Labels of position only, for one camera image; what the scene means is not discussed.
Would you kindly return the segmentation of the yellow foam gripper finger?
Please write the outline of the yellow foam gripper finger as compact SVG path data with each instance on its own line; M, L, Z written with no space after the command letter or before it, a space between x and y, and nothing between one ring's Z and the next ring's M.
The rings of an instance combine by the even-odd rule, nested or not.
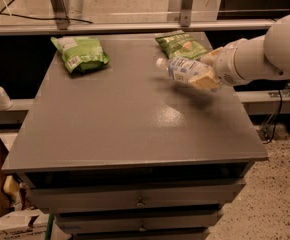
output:
M204 64L207 65L213 65L214 61L216 60L217 56L219 55L219 53L223 50L222 47L218 47L217 49L214 49L208 53L206 53L205 55L203 55L200 58L200 61Z
M213 70L196 75L188 80L189 84L198 89L215 89L219 88L219 81Z

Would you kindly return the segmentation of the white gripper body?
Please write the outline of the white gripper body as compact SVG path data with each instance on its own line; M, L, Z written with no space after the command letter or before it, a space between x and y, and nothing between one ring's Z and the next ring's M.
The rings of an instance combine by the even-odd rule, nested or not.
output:
M245 42L242 38L225 45L216 56L213 69L223 84L228 86L245 85L248 83L237 71L235 66L235 54L239 46Z

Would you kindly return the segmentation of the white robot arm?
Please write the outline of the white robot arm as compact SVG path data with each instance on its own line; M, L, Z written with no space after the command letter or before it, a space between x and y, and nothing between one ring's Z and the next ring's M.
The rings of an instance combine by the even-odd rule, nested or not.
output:
M204 55L201 62L207 70L189 80L199 89L290 79L290 15L276 21L265 35L230 42Z

